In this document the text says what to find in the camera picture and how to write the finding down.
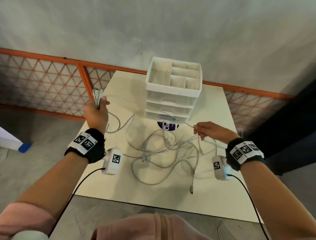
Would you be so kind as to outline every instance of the purple label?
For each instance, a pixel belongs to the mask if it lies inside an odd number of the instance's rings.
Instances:
[[[164,122],[157,122],[157,123],[161,129],[168,130],[168,131],[176,130],[179,127],[179,124],[177,125],[177,124],[164,123]]]

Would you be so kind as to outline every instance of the pink sweater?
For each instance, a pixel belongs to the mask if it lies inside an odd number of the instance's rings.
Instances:
[[[55,219],[45,210],[27,203],[11,203],[0,215],[0,240],[18,232],[37,230],[49,234]],[[93,240],[209,240],[177,215],[143,213],[98,227]]]

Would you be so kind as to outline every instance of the black wrist strap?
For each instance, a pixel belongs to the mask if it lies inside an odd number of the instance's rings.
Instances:
[[[69,145],[65,155],[74,152],[95,163],[104,157],[104,135],[97,129],[90,128],[80,133]]]
[[[260,161],[264,163],[264,155],[251,141],[236,138],[230,141],[226,149],[227,163],[232,169],[239,171],[243,163],[249,161]]]

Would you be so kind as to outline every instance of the plastic drawer organizer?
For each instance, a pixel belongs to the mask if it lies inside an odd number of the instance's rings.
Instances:
[[[153,57],[146,76],[146,117],[183,124],[202,90],[199,63]]]

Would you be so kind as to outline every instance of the tabletop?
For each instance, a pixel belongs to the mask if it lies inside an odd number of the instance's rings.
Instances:
[[[137,147],[150,133],[160,129],[156,121],[143,117],[146,98],[145,79],[145,75],[116,71],[107,85],[103,95],[108,96],[108,100],[111,102],[108,105],[108,110],[119,118],[121,126],[133,114],[135,116],[120,131],[105,134],[106,149],[115,147],[121,149],[126,155],[140,157],[142,153],[130,147],[127,141],[132,146]],[[204,121],[212,121],[236,131],[223,88],[203,85],[188,123],[194,125]],[[118,126],[117,119],[109,115],[108,131],[114,131]],[[80,132],[86,129],[88,126],[85,122]],[[173,132],[177,139],[182,141],[194,135],[193,129],[187,125],[180,125]],[[162,141],[162,138],[152,141],[149,144],[149,149],[160,146]],[[200,142],[204,153],[215,149],[213,144]],[[197,146],[198,140],[192,143]],[[124,156],[118,174],[105,175],[101,171],[95,172],[81,184],[76,195],[258,222],[243,186],[236,179],[220,181],[214,176],[212,157],[225,155],[223,148],[217,148],[217,151],[199,158],[193,194],[190,193],[192,175],[185,164],[183,166],[177,164],[162,183],[146,185],[139,182],[131,172],[134,158]],[[156,154],[150,160],[167,166],[174,160],[175,152],[167,151],[163,154]],[[190,158],[189,162],[194,166],[196,158]],[[102,166],[103,161],[89,164],[80,181],[91,171]],[[161,181],[169,174],[170,170],[157,168],[148,162],[136,161],[134,164],[135,174],[149,184]],[[232,174],[244,181],[240,172],[233,170]]]

